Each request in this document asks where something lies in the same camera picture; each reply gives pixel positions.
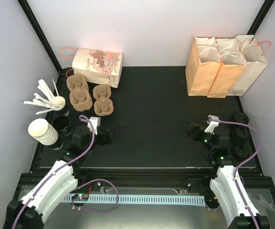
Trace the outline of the printed Cream Bear paper bag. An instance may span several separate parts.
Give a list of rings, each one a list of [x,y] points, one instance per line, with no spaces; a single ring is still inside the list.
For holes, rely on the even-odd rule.
[[[87,82],[118,87],[123,64],[121,52],[64,47],[59,55],[71,59],[74,73],[84,75]]]

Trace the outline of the black paper cup stack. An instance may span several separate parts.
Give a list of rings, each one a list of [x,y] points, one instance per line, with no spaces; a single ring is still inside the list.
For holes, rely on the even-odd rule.
[[[52,123],[54,129],[64,137],[71,137],[73,135],[73,127],[70,119],[67,116],[60,115],[56,117]]]

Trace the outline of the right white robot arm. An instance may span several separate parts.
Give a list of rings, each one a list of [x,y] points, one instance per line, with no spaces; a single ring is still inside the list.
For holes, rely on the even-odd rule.
[[[268,229],[268,217],[253,205],[239,175],[239,169],[257,154],[249,154],[244,146],[251,127],[246,122],[230,122],[232,128],[227,124],[212,115],[207,126],[186,122],[187,135],[203,144],[208,151],[205,159],[213,168],[212,174],[201,180],[202,188],[214,194],[205,205],[220,207],[229,229]]]

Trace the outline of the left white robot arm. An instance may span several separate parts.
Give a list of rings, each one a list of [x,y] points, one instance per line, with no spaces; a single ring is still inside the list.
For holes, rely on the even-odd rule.
[[[60,152],[45,177],[25,196],[12,200],[6,209],[6,229],[42,229],[50,214],[75,190],[83,190],[91,182],[83,176],[80,165],[95,145],[112,141],[114,129],[101,131],[97,125],[75,128],[71,141]]]

